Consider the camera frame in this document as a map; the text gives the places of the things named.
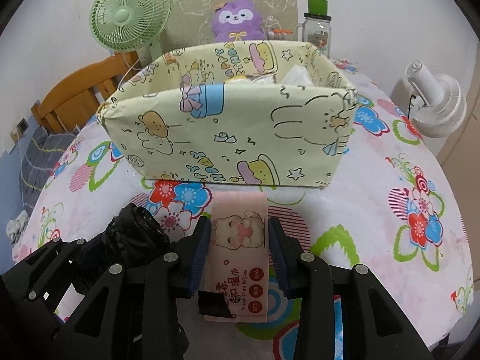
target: pink wet wipes package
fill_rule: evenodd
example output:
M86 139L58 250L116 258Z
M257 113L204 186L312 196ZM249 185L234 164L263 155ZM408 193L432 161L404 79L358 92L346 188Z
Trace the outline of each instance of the pink wet wipes package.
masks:
M268 312L268 211L265 193L215 192L204 291L222 293L233 318L266 322Z

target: purple plush toy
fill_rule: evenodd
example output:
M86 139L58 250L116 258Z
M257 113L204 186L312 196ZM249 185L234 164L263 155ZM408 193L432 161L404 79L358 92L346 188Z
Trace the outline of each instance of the purple plush toy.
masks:
M215 12L212 31L216 42L263 40L266 37L261 22L251 0L235 0Z

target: white fan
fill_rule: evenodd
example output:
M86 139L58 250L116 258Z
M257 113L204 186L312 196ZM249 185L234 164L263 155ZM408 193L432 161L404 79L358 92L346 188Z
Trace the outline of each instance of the white fan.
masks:
M412 100L418 110L411 117L419 132L430 138L441 138L457 130L467 112L458 81L447 74L431 74L421 61L413 62L405 74L419 94Z

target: plush toy bow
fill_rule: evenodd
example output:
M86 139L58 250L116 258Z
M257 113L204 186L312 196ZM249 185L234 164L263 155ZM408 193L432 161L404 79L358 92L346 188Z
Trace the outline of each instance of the plush toy bow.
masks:
M190 112L194 109L199 109L202 104L189 97L190 95L198 95L201 93L200 87L197 85L191 86L191 79L188 74L182 77L182 83L180 84L181 101L180 110L182 112Z
M240 41L242 40L242 36L247 36L247 33L245 31L240 31L240 32L231 32L229 34L229 38L235 38L234 41Z

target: black tape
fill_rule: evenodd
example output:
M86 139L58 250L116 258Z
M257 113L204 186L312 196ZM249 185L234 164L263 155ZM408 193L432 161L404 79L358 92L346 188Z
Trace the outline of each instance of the black tape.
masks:
M210 317L233 318L223 294L198 290L198 312Z

